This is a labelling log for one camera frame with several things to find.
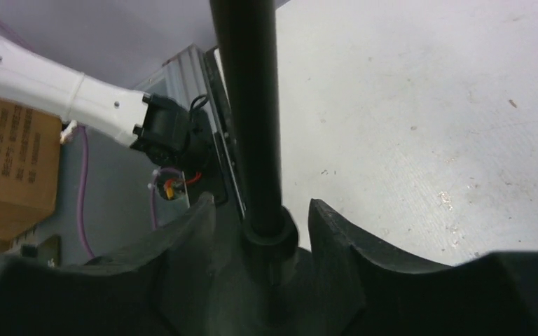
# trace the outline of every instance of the black pole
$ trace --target black pole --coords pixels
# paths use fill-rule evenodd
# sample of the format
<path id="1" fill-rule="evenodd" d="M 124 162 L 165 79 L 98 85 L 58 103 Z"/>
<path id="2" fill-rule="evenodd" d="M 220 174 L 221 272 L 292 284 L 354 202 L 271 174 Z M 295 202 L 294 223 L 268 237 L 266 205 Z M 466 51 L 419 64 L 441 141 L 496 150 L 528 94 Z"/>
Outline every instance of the black pole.
<path id="1" fill-rule="evenodd" d="M 233 114 L 252 230 L 278 235 L 281 213 L 280 114 L 273 0 L 210 0 Z"/>

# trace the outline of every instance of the black cylinder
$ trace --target black cylinder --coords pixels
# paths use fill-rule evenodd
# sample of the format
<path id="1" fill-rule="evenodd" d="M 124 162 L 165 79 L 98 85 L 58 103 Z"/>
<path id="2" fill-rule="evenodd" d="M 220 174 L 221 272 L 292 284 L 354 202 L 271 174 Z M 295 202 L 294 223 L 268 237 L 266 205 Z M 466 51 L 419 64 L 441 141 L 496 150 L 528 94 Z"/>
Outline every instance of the black cylinder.
<path id="1" fill-rule="evenodd" d="M 246 221 L 277 236 L 281 216 L 280 114 L 273 0 L 210 0 L 237 140 Z"/>

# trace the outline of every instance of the white table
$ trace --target white table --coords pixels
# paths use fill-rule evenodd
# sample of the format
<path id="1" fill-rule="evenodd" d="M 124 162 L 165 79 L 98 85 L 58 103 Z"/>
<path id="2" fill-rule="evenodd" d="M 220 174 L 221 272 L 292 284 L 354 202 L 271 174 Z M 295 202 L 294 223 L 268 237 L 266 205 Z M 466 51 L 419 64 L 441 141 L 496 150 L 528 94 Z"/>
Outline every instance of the white table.
<path id="1" fill-rule="evenodd" d="M 538 250 L 538 2 L 277 11 L 284 203 L 456 264 Z"/>

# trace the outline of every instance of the robotic arm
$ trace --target robotic arm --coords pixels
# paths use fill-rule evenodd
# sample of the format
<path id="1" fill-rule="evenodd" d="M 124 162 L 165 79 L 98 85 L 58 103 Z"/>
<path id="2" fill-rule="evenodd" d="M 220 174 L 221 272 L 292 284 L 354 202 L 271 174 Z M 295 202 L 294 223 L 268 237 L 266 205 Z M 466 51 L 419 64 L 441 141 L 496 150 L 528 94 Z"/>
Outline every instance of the robotic arm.
<path id="1" fill-rule="evenodd" d="M 0 98 L 78 123 L 145 152 L 160 166 L 201 170 L 209 153 L 175 101 L 126 90 L 62 66 L 0 36 Z"/>

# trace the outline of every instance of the white robotic arm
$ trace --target white robotic arm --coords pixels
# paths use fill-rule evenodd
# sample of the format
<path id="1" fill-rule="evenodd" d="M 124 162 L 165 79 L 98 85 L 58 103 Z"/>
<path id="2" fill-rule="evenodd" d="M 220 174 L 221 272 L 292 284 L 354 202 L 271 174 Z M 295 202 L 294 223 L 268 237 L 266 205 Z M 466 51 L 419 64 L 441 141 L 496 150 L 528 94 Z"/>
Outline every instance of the white robotic arm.
<path id="1" fill-rule="evenodd" d="M 86 76 L 21 48 L 0 36 L 0 98 L 93 127 L 131 146 L 143 125 L 144 93 Z"/>

